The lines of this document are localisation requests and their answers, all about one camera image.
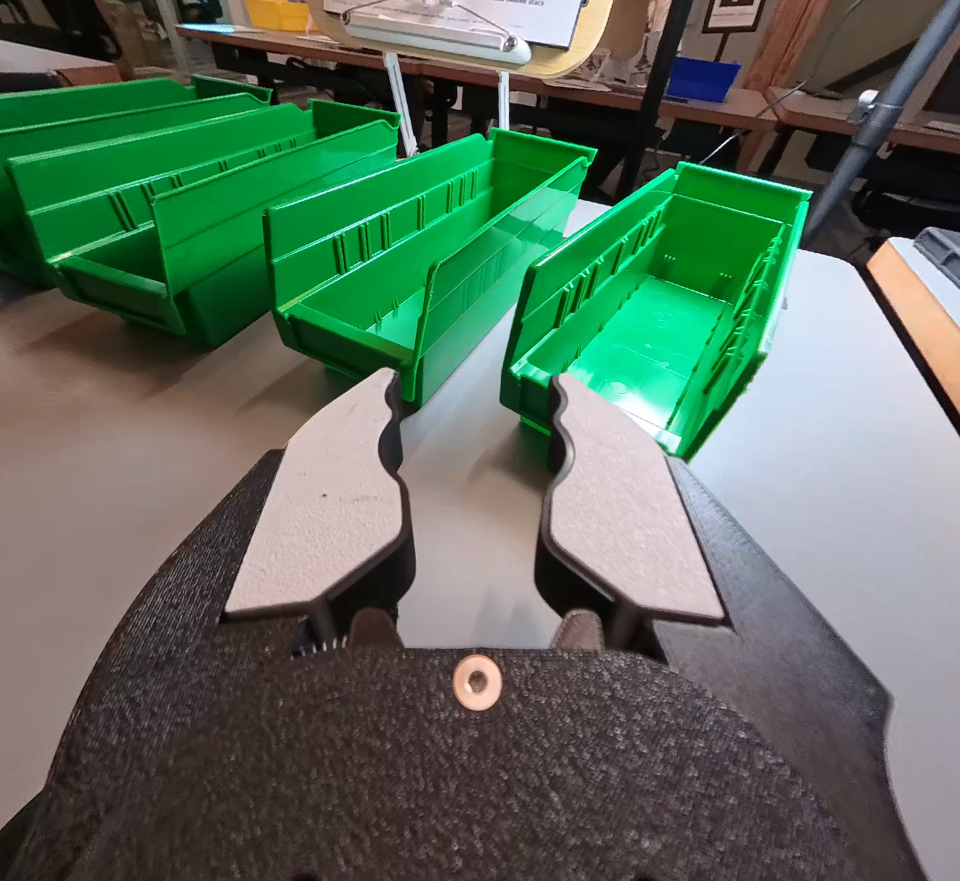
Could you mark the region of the yellow plastic holder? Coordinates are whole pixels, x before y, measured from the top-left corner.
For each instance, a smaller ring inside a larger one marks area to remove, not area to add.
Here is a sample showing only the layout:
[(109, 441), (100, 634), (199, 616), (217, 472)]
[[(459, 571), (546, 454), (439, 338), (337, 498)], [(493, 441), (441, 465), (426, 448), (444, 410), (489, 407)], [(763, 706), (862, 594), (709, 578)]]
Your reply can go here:
[(313, 24), (309, 6), (293, 0), (244, 0), (252, 27), (264, 31), (305, 35)]

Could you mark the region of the instruction sheet on board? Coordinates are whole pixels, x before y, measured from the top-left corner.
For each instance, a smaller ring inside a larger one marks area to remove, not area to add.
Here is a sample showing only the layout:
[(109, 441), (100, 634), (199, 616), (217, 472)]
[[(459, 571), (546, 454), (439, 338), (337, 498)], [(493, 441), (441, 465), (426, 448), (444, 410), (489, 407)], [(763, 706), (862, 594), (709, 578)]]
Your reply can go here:
[[(372, 43), (355, 39), (343, 27), (340, 18), (323, 11), (323, 0), (306, 0), (314, 26), (325, 37), (354, 48), (366, 48), (381, 52)], [(614, 5), (614, 0), (583, 0), (584, 6), (574, 30), (574, 37), (568, 49), (555, 49), (539, 45), (530, 46), (532, 57), (529, 63), (520, 68), (510, 68), (509, 72), (537, 79), (552, 79), (563, 76), (577, 68), (596, 48), (603, 35)], [(484, 61), (465, 61), (453, 59), (426, 50), (401, 47), (400, 56), (431, 59), (456, 64), (463, 67), (483, 68), (500, 71), (499, 65)]]

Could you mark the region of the blue box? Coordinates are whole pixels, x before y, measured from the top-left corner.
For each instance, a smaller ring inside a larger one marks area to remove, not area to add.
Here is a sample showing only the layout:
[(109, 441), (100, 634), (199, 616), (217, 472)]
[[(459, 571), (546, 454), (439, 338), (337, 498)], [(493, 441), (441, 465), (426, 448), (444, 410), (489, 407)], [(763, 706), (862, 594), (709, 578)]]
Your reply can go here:
[(695, 101), (719, 105), (725, 102), (742, 65), (678, 55), (670, 73), (664, 97), (674, 101)]

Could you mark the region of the dark grey crate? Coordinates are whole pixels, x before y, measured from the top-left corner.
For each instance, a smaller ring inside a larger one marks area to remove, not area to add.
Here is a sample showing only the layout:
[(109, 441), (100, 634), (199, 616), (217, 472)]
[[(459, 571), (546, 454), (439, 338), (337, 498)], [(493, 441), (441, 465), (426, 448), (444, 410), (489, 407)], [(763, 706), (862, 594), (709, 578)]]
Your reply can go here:
[(959, 232), (942, 227), (926, 227), (913, 240), (913, 247), (949, 282), (959, 288)]

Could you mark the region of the green plastic bin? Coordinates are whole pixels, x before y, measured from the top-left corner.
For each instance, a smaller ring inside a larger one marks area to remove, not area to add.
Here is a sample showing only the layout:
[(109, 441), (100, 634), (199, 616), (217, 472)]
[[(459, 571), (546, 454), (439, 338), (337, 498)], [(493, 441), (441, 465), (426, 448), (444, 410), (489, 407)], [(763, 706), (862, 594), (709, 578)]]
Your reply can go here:
[(271, 311), (266, 210), (391, 167), (402, 116), (251, 93), (2, 134), (2, 253), (66, 299), (219, 347)]
[(500, 404), (550, 433), (570, 375), (688, 461), (766, 360), (811, 191), (680, 162), (525, 271)]
[(42, 290), (55, 286), (29, 238), (10, 159), (210, 122), (270, 107), (273, 97), (269, 87), (203, 75), (189, 85), (158, 77), (2, 95), (2, 273)]
[(265, 211), (286, 347), (418, 409), (562, 242), (596, 149), (492, 128)]

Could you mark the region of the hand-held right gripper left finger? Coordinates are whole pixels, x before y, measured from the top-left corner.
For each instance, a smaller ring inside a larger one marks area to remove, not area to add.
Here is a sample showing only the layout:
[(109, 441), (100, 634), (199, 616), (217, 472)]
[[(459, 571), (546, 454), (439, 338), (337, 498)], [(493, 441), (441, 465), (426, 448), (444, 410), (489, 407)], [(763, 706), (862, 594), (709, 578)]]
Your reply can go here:
[(416, 550), (400, 476), (402, 393), (380, 368), (284, 447), (223, 609), (228, 622), (297, 616), (302, 642), (399, 642)]

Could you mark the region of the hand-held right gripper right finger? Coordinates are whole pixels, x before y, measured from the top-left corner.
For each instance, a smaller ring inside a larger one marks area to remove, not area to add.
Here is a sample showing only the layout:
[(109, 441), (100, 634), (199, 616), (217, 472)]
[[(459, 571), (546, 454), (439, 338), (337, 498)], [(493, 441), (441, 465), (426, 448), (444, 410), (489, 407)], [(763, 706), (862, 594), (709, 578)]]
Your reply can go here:
[(718, 628), (728, 612), (670, 457), (621, 408), (570, 374), (548, 389), (551, 480), (534, 585), (598, 647), (659, 647), (654, 623)]

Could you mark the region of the wooden beam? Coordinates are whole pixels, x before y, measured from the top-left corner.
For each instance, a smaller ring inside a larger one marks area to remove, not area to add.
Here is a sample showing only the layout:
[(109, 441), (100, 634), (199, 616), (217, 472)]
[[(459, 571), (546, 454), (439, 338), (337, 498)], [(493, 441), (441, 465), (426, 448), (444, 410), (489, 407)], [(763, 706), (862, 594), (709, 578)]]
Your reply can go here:
[(803, 61), (820, 32), (833, 0), (776, 0), (758, 50), (743, 81), (764, 94), (805, 80)]

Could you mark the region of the black metal pole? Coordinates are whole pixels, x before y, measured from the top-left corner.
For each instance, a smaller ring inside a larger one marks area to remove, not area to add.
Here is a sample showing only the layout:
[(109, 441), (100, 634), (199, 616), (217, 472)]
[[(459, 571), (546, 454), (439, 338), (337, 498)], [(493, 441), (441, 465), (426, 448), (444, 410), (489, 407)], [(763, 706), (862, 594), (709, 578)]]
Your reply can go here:
[(662, 100), (688, 23), (694, 0), (671, 0), (654, 62), (638, 112), (630, 128), (614, 198), (623, 201), (635, 190), (646, 152), (653, 146)]

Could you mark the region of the grey desk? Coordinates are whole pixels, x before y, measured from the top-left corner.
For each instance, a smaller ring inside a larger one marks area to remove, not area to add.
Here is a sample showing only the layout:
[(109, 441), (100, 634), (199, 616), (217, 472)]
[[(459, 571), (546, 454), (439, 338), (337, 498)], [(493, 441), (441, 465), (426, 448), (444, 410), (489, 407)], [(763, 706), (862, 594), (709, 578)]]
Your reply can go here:
[[(798, 252), (772, 352), (691, 469), (891, 693), (889, 770), (958, 879), (958, 433), (861, 275)], [(512, 314), (402, 424), (423, 647), (542, 647), (546, 439), (499, 403)], [(265, 316), (212, 352), (2, 283), (2, 822), (42, 788), (150, 576), (344, 380)]]

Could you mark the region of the brown edged table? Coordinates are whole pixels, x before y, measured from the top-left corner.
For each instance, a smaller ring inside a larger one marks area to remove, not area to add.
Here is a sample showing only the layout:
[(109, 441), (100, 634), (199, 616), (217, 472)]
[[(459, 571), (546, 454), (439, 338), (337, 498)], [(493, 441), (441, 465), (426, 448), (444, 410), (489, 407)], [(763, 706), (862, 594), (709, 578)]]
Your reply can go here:
[(121, 83), (112, 62), (1, 41), (1, 94)]

